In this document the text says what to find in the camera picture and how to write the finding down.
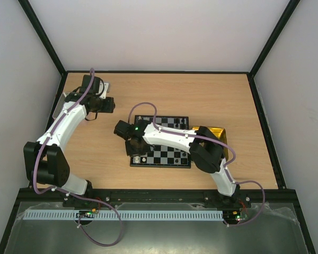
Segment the black magnetic chess board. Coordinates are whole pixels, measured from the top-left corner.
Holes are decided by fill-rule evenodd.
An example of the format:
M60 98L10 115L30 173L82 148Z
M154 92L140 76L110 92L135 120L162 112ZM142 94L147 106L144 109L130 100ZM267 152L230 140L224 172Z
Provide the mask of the black magnetic chess board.
M155 122L164 127L189 129L188 116L157 116ZM168 146L155 145L151 147L151 152L137 157L139 163L135 163L136 157L130 158L131 167L191 168L191 159L187 152Z

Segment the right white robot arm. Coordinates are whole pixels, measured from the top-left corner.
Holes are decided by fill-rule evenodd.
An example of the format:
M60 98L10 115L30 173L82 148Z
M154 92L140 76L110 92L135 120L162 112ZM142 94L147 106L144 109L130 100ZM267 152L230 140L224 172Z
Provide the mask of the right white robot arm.
M239 201L239 184L228 169L236 154L207 127L180 130L158 125L154 121L139 120L130 124L120 120L114 127L114 134L125 140L129 157L145 155L154 146L172 147L188 153L199 170L211 175L224 206L232 207Z

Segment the gold metal tin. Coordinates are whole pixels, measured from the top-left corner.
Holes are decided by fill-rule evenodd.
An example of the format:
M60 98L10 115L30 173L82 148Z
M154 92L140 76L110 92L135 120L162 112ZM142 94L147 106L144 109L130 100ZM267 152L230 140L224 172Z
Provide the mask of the gold metal tin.
M224 128L208 127L208 129L214 134L214 136L217 137L217 139L220 142L227 144L226 130ZM224 148L224 156L225 156L226 160L228 160L228 149L227 148Z

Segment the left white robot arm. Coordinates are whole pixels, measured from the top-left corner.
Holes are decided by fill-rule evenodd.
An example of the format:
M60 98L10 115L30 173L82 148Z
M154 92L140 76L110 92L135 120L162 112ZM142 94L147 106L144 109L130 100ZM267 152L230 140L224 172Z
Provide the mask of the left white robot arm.
M90 113L113 113L114 99L108 96L110 83L93 72L84 75L82 84L71 92L64 92L56 105L53 124L36 141L27 142L23 148L27 179L37 194L38 185L48 185L67 195L84 195L91 183L70 172L64 151L78 127Z

